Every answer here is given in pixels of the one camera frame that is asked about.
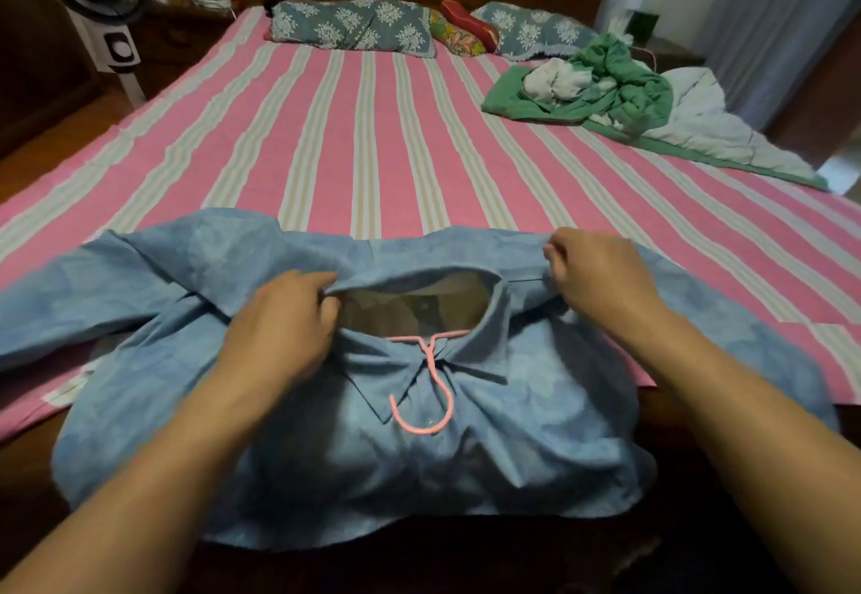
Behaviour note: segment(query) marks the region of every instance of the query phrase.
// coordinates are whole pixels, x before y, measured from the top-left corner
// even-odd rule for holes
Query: forearm
[[[217,406],[205,387],[189,395],[124,469],[16,567],[0,592],[174,590],[221,479],[262,418],[252,408],[220,415]]]
[[[726,489],[805,590],[861,591],[861,452],[681,316],[614,333],[671,390]]]

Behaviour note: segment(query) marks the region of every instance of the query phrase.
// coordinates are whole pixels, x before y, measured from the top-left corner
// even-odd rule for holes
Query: pink striped bed sheet
[[[861,400],[857,205],[579,127],[485,115],[508,66],[498,56],[329,52],[265,42],[267,26],[262,9],[245,11],[180,81],[0,207],[0,287],[101,230],[204,207],[355,238],[613,230],[810,352],[835,402]],[[0,437],[70,404],[85,380],[80,368],[40,373],[4,379]]]

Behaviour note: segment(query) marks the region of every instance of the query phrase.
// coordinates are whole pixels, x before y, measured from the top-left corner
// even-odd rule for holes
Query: blue floral pillowcase
[[[327,50],[382,50],[435,57],[431,11],[401,0],[285,0],[272,8],[272,40]]]
[[[473,12],[480,21],[500,31],[496,53],[511,61],[533,56],[571,56],[595,38],[594,30],[570,16],[524,9],[507,2],[489,2]]]

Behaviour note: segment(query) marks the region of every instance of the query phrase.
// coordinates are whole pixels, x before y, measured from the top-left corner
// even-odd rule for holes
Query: curtain
[[[694,47],[726,108],[762,130],[856,8],[857,0],[716,0]]]

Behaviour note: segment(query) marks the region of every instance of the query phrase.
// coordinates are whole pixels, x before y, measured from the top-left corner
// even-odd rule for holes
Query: red pillow
[[[496,52],[500,46],[500,33],[496,27],[479,21],[457,0],[443,0],[439,10],[446,21],[477,36],[488,52]]]

